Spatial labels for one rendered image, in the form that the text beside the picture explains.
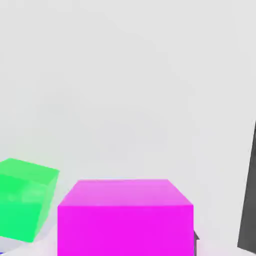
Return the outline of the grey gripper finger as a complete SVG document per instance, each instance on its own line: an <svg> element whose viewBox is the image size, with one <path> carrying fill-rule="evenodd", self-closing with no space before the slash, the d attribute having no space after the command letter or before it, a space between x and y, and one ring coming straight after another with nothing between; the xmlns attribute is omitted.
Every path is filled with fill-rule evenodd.
<svg viewBox="0 0 256 256"><path fill-rule="evenodd" d="M200 238L197 233L194 231L194 256L197 256L197 242Z"/></svg>

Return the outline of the small magenta cube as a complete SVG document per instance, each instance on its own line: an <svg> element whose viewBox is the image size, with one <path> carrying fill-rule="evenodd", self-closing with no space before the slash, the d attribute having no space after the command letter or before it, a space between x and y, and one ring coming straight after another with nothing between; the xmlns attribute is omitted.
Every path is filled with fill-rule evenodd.
<svg viewBox="0 0 256 256"><path fill-rule="evenodd" d="M167 179L79 180L57 207L57 256L194 256L194 206Z"/></svg>

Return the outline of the small green cube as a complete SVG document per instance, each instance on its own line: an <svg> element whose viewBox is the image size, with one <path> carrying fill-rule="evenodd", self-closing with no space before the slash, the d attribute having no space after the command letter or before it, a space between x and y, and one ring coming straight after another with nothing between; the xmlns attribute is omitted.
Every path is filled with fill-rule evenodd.
<svg viewBox="0 0 256 256"><path fill-rule="evenodd" d="M48 217L59 173L15 158L0 161L0 237L34 241Z"/></svg>

